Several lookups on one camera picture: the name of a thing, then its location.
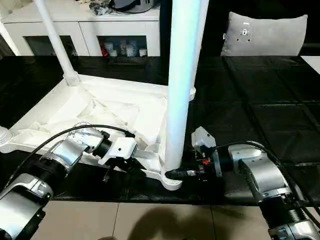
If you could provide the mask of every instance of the white plastic stand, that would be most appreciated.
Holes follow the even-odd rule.
[[[148,95],[167,96],[167,121],[166,121],[166,149],[165,159],[160,159],[160,144],[151,144],[145,150],[138,150],[134,157],[146,168],[143,170],[148,178],[161,181],[163,186],[171,191],[177,190],[182,181],[167,179],[165,172],[177,169],[181,165],[184,149],[186,122],[188,115],[189,101],[194,98],[195,90],[193,86],[197,71],[203,27],[206,20],[208,0],[174,0],[172,7],[172,26],[171,26],[171,48],[170,48],[170,67],[168,88],[162,85],[146,84],[141,82],[130,82],[125,80],[101,78],[88,75],[79,75],[72,67],[64,46],[61,42],[50,14],[45,6],[44,0],[35,0],[38,10],[43,18],[44,25],[47,28],[48,36],[53,49],[58,57],[60,65],[64,72],[64,79],[68,86],[63,82],[52,89],[36,106],[34,106],[22,119],[20,119],[10,130],[16,133],[19,130],[28,128],[34,122],[47,123],[52,113],[60,113],[61,116],[69,114],[69,111],[78,111],[77,101],[72,102],[72,106],[66,107],[68,93],[72,92],[70,86],[79,85],[81,88],[99,90],[108,89],[109,95],[112,95],[114,101],[119,95],[126,96],[127,100],[135,100],[145,92]],[[159,119],[161,116],[149,113],[153,118]],[[155,124],[154,119],[150,119],[144,124]],[[0,152],[8,153],[15,149],[31,152],[35,145],[25,144],[14,140],[18,139],[5,129],[0,128]],[[38,153],[43,154],[46,149],[43,148]],[[83,156],[81,161],[86,164],[95,159],[91,156]]]
[[[34,0],[34,2],[41,14],[43,23],[46,27],[46,30],[48,31],[50,42],[63,69],[64,79],[66,80],[68,85],[77,86],[80,82],[78,73],[74,70],[74,68],[71,65],[64,45],[62,44],[62,41],[55,29],[54,23],[52,22],[51,16],[45,5],[45,2],[43,0]]]
[[[174,0],[172,4],[164,171],[181,165],[195,56],[201,46],[197,46],[201,4],[201,0]]]

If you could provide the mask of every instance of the black table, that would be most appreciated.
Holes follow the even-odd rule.
[[[71,59],[80,74],[160,85],[168,84],[167,64],[158,57]],[[0,126],[10,128],[61,79],[53,56],[5,57],[0,60]],[[191,133],[203,126],[218,144],[257,141],[270,148],[320,203],[320,75],[300,57],[201,58],[196,96],[189,105],[185,154]],[[28,153],[0,153],[0,187]],[[186,181],[168,191],[157,180],[114,171],[107,184],[104,170],[78,164],[56,200],[184,204],[254,204],[242,176]]]

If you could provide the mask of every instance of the beige floor tile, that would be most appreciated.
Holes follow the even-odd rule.
[[[120,203],[117,240],[213,240],[208,206]]]
[[[270,240],[268,225],[255,206],[212,206],[216,240]]]
[[[98,240],[113,235],[118,203],[51,201],[32,240]]]

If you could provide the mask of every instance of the cushion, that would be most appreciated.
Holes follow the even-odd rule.
[[[229,13],[222,56],[297,56],[304,43],[308,15],[255,19]]]

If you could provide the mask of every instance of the silver metal arm segment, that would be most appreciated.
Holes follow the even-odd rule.
[[[84,152],[102,159],[107,156],[107,160],[133,154],[137,145],[134,138],[123,137],[125,141],[112,143],[109,136],[95,128],[71,131],[5,188],[0,193],[0,240],[32,237],[45,217],[43,207]]]
[[[244,175],[262,215],[269,225],[273,240],[320,240],[314,224],[308,220],[299,206],[279,168],[262,150],[249,144],[231,145],[227,149],[229,161],[223,162],[225,151],[210,149],[216,146],[215,139],[203,128],[192,133],[192,146],[211,158],[217,177],[222,175],[224,165],[233,165],[233,171]]]

